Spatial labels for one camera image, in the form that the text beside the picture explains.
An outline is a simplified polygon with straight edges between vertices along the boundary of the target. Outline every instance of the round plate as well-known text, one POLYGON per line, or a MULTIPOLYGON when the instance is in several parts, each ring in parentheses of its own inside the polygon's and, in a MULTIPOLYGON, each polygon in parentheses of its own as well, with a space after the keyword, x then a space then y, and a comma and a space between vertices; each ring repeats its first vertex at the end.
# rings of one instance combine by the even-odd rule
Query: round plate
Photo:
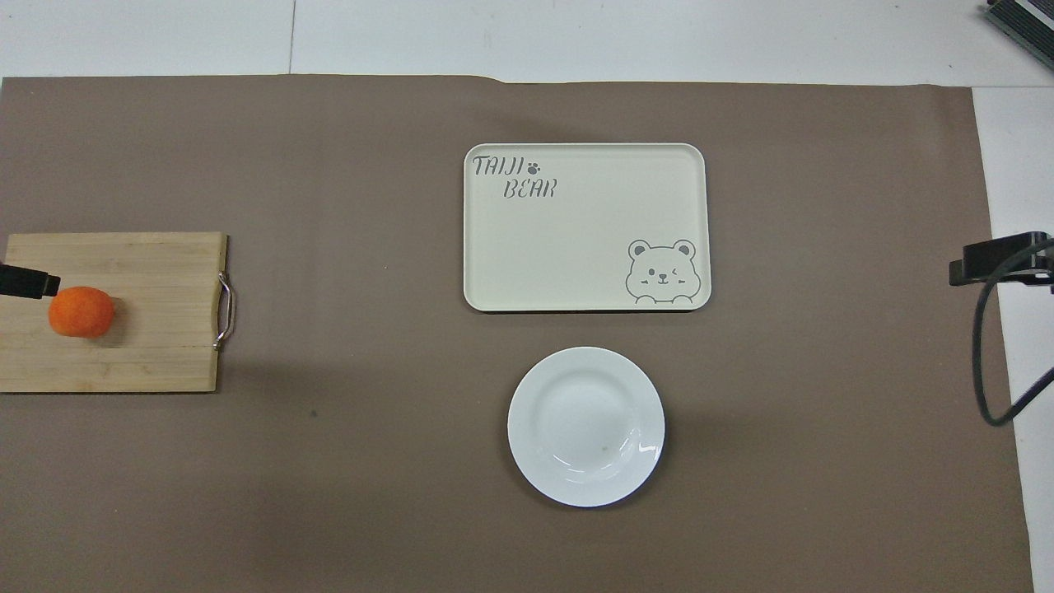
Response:
POLYGON ((666 419, 643 371, 622 355, 583 347, 550 355, 524 376, 508 431, 516 466, 542 494, 600 507, 648 479, 666 419))

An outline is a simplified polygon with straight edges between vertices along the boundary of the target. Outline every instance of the white plate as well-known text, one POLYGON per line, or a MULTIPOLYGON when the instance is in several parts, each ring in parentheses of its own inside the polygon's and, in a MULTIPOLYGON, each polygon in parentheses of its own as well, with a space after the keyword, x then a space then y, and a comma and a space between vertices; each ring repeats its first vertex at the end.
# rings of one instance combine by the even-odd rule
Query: white plate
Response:
POLYGON ((509 448, 534 488, 572 507, 625 498, 655 469, 666 419, 655 386, 622 355, 588 347, 534 365, 509 406, 509 448))
POLYGON ((480 144, 464 175, 463 280, 476 310, 692 311, 709 299, 695 146, 480 144))

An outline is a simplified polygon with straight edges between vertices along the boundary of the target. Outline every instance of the bear ear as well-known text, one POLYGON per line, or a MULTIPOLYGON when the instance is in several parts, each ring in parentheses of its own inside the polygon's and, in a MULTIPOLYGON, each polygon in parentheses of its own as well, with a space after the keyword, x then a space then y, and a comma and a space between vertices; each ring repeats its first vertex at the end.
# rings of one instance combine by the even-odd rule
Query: bear ear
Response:
POLYGON ((681 240, 674 243, 674 249, 677 249, 681 253, 684 253, 688 258, 696 256, 696 245, 691 243, 690 240, 682 238, 681 240))
POLYGON ((629 256, 636 259, 638 255, 644 253, 648 249, 651 249, 651 245, 648 244, 648 241, 644 240, 643 238, 638 238, 637 240, 629 243, 629 256))

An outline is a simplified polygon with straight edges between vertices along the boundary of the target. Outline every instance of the black cable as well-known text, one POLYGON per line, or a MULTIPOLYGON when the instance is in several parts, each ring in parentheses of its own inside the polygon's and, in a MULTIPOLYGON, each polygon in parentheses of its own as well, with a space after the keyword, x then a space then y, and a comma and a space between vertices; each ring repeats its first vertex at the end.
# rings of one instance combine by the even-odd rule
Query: black cable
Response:
POLYGON ((1040 392, 1047 389, 1052 382, 1054 382, 1054 368, 1043 374, 1038 381, 1029 388, 1029 391, 1024 392, 1024 395, 1020 397, 1013 406, 1007 410, 1006 414, 998 418, 993 418, 992 413, 989 412, 988 399, 984 397, 984 379, 981 376, 981 329, 984 322, 984 305, 988 304, 989 295, 992 293, 992 289, 995 288, 996 283, 1007 276, 1011 270, 1021 263, 1030 255, 1038 253, 1045 249, 1054 246, 1054 238, 1049 238, 1042 242, 1037 242, 1035 244, 1029 245, 1017 253, 1014 253, 1010 257, 1007 257, 999 266, 992 272, 992 275, 984 280, 984 286, 981 288, 980 295, 977 296, 977 310, 974 312, 974 334, 973 334, 973 365, 974 365, 974 394, 977 396, 977 408, 981 411, 981 417, 984 421, 993 427, 1002 427, 1007 422, 1014 419, 1015 416, 1024 410, 1024 407, 1036 399, 1036 396, 1040 392))

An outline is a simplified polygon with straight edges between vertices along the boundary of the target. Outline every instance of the black device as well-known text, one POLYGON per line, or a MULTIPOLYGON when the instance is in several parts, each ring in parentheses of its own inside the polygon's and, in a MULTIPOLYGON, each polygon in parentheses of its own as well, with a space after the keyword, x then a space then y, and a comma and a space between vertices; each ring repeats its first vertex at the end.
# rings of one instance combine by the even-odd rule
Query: black device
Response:
POLYGON ((43 299, 58 293, 61 279, 40 270, 0 263, 0 294, 43 299))
POLYGON ((1054 0, 989 0, 984 16, 1054 68, 1054 0))
POLYGON ((992 290, 1000 281, 1019 281, 1029 285, 1050 285, 1051 293, 1054 294, 1054 257, 1047 254, 1047 250, 1054 251, 1054 239, 1045 232, 1032 231, 968 244, 962 248, 962 258, 948 265, 948 282, 952 285, 984 282, 974 310, 972 364, 977 408, 981 418, 992 427, 1001 427, 1013 420, 1040 392, 1054 383, 1052 368, 1006 413, 995 417, 988 408, 981 373, 981 330, 984 324, 984 307, 992 290))

